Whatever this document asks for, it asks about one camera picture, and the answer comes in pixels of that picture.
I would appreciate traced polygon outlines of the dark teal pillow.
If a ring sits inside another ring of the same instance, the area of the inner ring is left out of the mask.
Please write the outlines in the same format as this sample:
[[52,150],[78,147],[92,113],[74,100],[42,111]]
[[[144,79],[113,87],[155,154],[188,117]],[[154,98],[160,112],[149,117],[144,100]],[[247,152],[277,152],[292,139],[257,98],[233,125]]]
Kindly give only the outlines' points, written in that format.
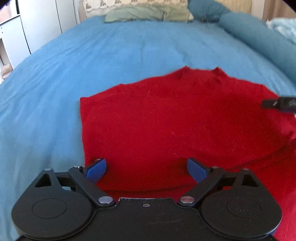
[[219,22],[221,17],[230,12],[223,4],[214,0],[190,0],[188,9],[195,20]]

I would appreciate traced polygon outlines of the beige curtain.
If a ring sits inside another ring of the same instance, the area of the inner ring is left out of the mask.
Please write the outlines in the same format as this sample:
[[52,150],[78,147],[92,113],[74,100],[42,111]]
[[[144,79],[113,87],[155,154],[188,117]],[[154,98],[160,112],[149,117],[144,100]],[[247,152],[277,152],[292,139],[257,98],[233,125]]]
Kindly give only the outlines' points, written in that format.
[[217,0],[231,11],[253,15],[267,21],[274,18],[295,18],[295,11],[284,1]]

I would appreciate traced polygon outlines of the green pillow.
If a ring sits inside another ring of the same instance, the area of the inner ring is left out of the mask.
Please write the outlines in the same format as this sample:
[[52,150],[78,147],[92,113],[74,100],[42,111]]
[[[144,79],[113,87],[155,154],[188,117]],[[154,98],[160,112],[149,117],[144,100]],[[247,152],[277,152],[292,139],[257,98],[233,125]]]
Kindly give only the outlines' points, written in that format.
[[129,21],[190,22],[194,17],[187,9],[168,6],[126,6],[111,10],[105,23]]

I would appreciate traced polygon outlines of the light blue blanket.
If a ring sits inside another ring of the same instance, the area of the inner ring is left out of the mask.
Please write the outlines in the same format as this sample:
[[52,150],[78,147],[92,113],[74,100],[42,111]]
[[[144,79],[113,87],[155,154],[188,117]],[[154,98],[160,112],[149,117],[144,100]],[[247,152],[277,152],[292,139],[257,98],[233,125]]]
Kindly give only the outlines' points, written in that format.
[[278,32],[293,44],[296,43],[296,19],[295,18],[274,18],[266,21],[266,26]]

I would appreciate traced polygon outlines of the white shelf desk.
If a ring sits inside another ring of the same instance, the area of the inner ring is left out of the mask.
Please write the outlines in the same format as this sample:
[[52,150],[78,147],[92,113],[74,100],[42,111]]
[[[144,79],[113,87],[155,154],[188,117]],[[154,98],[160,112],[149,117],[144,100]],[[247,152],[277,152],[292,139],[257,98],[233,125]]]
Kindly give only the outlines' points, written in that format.
[[1,61],[15,69],[31,52],[20,15],[1,23]]

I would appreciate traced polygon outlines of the beige quilted headboard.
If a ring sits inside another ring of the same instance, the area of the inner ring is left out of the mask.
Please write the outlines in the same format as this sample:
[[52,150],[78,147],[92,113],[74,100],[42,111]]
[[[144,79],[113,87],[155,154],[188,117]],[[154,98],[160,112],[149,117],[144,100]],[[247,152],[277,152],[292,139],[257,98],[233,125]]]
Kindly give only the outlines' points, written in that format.
[[123,8],[126,6],[168,6],[177,8],[187,8],[189,1],[187,0],[88,0],[83,1],[83,8],[86,18],[93,16],[105,16],[113,9]]

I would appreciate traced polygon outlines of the white wardrobe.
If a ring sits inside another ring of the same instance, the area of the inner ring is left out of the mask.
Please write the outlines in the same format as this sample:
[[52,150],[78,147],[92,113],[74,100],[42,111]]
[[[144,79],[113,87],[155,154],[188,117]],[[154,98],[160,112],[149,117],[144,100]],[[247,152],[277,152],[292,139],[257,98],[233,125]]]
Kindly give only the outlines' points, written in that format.
[[75,27],[79,20],[78,1],[17,1],[30,53]]

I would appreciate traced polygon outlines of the teal rolled duvet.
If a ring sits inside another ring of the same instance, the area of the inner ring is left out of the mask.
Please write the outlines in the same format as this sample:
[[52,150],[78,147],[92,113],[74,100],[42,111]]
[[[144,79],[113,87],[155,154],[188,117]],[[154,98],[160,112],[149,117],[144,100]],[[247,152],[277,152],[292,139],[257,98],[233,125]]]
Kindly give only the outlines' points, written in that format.
[[295,44],[269,29],[264,21],[244,13],[223,15],[219,26],[272,62],[295,84]]

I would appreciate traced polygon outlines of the red long-sleeve sweater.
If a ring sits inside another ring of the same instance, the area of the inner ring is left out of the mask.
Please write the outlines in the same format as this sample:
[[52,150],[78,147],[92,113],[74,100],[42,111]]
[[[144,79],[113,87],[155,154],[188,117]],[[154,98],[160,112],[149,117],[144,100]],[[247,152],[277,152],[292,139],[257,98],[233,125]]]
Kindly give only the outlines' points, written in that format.
[[262,108],[276,97],[219,68],[188,67],[83,97],[85,163],[106,160],[97,186],[114,199],[178,199],[195,186],[189,158],[249,168],[281,206],[276,238],[295,240],[295,116]]

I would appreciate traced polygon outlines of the blue bed sheet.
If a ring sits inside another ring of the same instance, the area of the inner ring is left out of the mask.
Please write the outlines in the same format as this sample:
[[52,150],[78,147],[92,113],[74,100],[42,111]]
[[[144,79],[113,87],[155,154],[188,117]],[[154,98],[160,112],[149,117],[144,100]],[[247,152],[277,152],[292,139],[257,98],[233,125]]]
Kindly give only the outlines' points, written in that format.
[[79,100],[181,67],[295,95],[275,65],[216,23],[83,21],[27,57],[1,84],[1,240],[15,240],[11,209],[45,168],[84,163]]

